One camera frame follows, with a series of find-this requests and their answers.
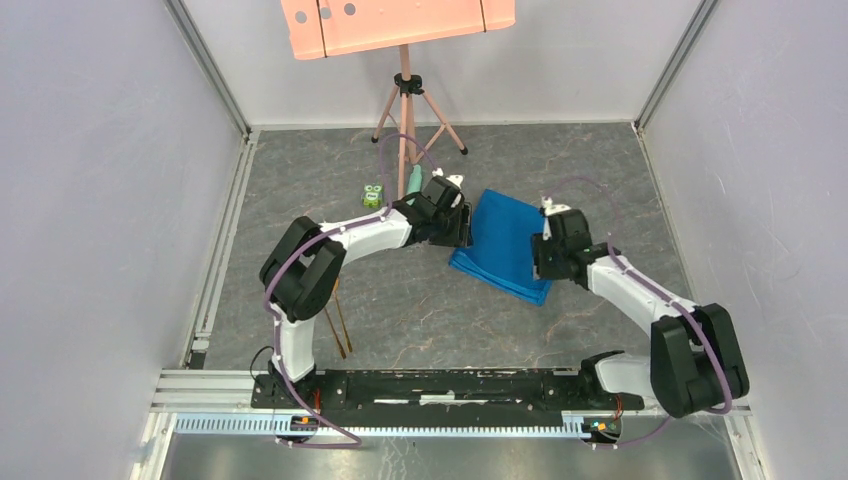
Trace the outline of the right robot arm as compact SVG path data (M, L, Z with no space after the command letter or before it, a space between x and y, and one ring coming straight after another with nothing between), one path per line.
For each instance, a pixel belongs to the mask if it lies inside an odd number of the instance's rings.
M541 207L543 229L532 236L534 274L567 280L605 299L646 334L646 355L613 350L582 361L580 400L602 408L617 394L656 400L673 418L728 412L750 391L731 315L699 305L636 269L618 249L593 241L584 213L564 204Z

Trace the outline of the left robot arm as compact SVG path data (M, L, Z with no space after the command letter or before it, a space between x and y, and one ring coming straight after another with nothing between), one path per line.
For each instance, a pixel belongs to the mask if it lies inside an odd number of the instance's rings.
M314 394L314 319L333 294L347 264L369 255L419 243L449 248L472 243L471 204L461 175L434 171L419 192L375 213L319 224L297 218L260 269L263 306L274 319L271 363L281 374L275 392L290 407Z

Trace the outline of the blue cloth napkin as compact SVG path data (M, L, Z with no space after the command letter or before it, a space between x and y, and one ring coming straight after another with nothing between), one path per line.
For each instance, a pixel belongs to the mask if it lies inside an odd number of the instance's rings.
M486 189L471 219L472 245L457 248L449 266L535 306L552 282L534 277L532 236L543 218L532 205Z

